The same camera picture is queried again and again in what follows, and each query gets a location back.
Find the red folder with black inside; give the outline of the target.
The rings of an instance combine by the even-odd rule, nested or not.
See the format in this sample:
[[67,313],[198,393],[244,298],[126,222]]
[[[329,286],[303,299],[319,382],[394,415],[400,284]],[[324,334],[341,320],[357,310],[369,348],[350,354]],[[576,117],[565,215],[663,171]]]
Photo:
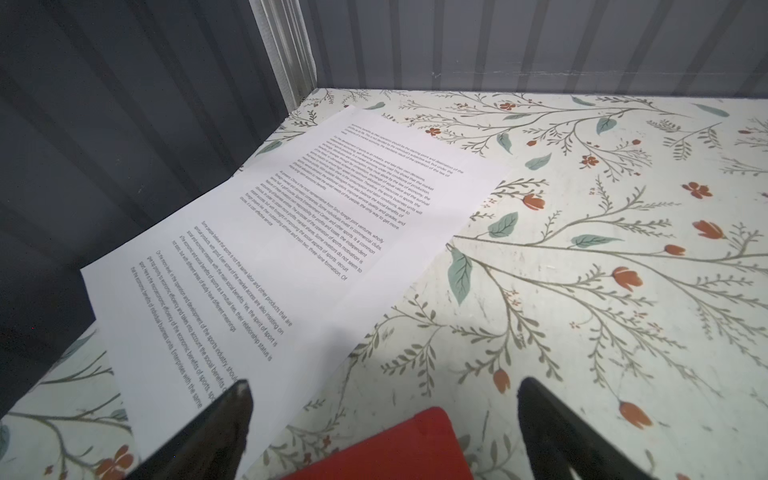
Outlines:
[[471,479],[447,413],[432,407],[288,476],[290,479]]

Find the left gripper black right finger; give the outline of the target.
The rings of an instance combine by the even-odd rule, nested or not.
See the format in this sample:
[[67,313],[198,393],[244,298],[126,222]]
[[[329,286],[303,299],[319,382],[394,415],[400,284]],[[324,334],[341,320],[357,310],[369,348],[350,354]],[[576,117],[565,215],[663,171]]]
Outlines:
[[526,377],[518,421],[535,479],[648,479],[545,385]]

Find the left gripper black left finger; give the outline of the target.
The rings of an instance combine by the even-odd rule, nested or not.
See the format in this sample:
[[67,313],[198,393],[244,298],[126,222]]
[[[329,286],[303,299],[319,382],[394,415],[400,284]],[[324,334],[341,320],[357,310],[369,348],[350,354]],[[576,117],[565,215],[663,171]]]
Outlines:
[[249,432],[253,399],[238,380],[127,477],[233,479]]

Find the printed paper sheet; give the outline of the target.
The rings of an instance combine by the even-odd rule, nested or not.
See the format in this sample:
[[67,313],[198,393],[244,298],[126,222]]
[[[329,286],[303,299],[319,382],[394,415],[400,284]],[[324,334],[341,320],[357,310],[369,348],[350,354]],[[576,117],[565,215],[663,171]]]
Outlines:
[[350,106],[86,266],[140,458],[244,380],[251,466],[509,168]]

